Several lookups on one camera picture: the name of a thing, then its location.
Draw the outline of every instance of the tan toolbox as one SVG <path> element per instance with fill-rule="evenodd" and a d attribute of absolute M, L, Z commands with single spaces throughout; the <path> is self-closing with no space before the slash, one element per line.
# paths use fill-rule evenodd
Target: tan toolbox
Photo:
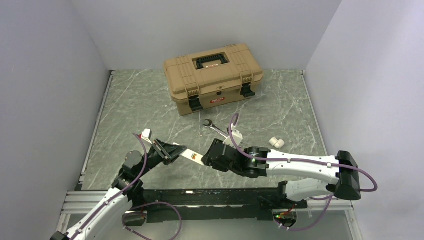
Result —
<path fill-rule="evenodd" d="M 233 44 L 163 63 L 181 116 L 255 95 L 264 73 L 246 44 Z"/>

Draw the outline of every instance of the metal wrench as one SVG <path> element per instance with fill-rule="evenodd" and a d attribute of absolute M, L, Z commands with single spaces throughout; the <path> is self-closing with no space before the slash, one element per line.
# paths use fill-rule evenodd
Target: metal wrench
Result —
<path fill-rule="evenodd" d="M 215 130 L 217 133 L 219 133 L 221 136 L 223 136 L 224 138 L 228 138 L 230 135 L 228 135 L 227 133 L 225 133 L 224 131 L 222 131 L 221 129 L 219 129 L 217 126 L 214 125 L 214 123 L 212 122 L 212 120 L 210 119 L 205 119 L 203 120 L 203 126 L 205 126 L 208 129 L 213 129 Z"/>

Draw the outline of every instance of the marble surface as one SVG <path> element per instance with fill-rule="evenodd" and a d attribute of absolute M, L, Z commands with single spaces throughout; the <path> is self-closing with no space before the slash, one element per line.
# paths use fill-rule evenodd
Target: marble surface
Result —
<path fill-rule="evenodd" d="M 204 128 L 202 120 L 211 119 L 226 129 L 235 112 L 240 113 L 237 129 L 243 134 L 242 147 L 268 148 L 268 141 L 275 136 L 285 141 L 282 152 L 325 155 L 299 70 L 264 70 L 255 97 L 186 116 L 179 116 L 162 70 L 118 70 L 100 118 L 82 189 L 107 190 L 125 155 L 132 150 L 143 152 L 132 133 L 149 128 L 152 139 L 186 145 L 204 155 L 213 139 L 222 137 Z M 157 166 L 142 181 L 145 189 L 202 189 L 271 188 L 287 179 L 290 176 L 250 179 L 179 158 L 172 165 Z"/>

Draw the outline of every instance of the toolbox handle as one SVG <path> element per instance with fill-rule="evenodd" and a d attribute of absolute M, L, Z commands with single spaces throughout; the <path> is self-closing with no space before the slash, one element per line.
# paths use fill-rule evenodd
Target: toolbox handle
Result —
<path fill-rule="evenodd" d="M 212 61 L 216 61 L 216 60 L 221 60 L 221 64 L 227 64 L 228 61 L 225 58 L 224 54 L 216 54 L 216 55 L 212 55 L 212 56 L 204 56 L 201 58 L 198 58 L 196 60 L 196 70 L 202 69 L 204 63 L 208 63 L 208 62 L 212 62 Z"/>

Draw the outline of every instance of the toolbox latch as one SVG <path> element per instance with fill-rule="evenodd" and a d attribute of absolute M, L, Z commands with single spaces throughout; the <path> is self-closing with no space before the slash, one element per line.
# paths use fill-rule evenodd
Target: toolbox latch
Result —
<path fill-rule="evenodd" d="M 251 90 L 250 82 L 241 85 L 240 95 L 243 95 L 245 98 L 253 97 L 256 95 L 256 93 Z"/>
<path fill-rule="evenodd" d="M 200 104 L 199 95 L 188 97 L 188 105 L 193 112 L 203 109 L 203 106 Z"/>

